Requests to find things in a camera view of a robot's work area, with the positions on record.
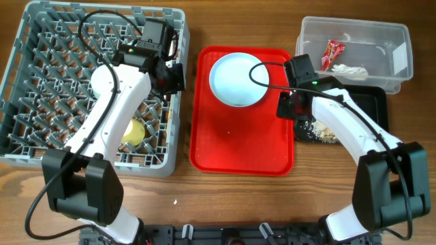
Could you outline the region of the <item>light blue plate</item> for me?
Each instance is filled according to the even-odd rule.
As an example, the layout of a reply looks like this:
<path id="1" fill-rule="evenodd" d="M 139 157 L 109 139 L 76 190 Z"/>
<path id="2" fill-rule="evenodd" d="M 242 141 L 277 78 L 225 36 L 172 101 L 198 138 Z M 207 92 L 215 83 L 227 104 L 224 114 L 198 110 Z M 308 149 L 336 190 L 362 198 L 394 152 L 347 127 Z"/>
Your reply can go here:
<path id="1" fill-rule="evenodd" d="M 221 57 L 209 73 L 210 88 L 220 102 L 247 107 L 259 102 L 267 88 L 251 81 L 249 71 L 261 61 L 247 53 L 234 52 Z"/>

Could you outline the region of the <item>yellow plastic cup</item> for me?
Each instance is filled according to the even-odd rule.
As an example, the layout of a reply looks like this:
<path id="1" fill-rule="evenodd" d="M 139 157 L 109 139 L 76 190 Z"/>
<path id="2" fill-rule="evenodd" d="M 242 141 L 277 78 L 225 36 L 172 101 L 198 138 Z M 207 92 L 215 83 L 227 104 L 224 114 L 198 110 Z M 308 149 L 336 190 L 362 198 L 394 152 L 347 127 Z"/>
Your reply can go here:
<path id="1" fill-rule="evenodd" d="M 145 137 L 145 128 L 142 123 L 132 119 L 122 137 L 121 143 L 129 143 L 132 146 L 139 145 Z"/>

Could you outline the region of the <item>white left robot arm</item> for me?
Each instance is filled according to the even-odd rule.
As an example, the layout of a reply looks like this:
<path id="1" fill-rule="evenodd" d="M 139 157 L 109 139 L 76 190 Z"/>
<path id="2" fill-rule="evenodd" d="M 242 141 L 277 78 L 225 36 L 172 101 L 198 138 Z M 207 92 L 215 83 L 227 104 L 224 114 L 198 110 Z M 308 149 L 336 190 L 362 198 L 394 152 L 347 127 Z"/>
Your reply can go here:
<path id="1" fill-rule="evenodd" d="M 123 185 L 113 162 L 134 112 L 151 92 L 175 94 L 185 87 L 183 66 L 174 58 L 177 32 L 161 20 L 148 19 L 141 37 L 121 44 L 111 61 L 92 74 L 106 83 L 83 125 L 62 149 L 42 158 L 45 187 L 54 212 L 82 221 L 113 244 L 150 244 L 141 219 L 123 207 Z"/>

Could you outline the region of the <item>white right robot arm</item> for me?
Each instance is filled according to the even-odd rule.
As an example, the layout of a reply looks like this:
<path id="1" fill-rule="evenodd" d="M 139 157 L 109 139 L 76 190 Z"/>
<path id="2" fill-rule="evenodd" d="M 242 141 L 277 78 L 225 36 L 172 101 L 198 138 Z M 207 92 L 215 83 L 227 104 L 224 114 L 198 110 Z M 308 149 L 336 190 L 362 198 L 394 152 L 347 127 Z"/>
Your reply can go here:
<path id="1" fill-rule="evenodd" d="M 282 63 L 289 85 L 281 91 L 277 116 L 320 121 L 357 165 L 352 202 L 323 219 L 327 242 L 348 242 L 431 211 L 428 159 L 417 142 L 404 143 L 368 116 L 333 76 L 320 78 L 308 55 Z"/>

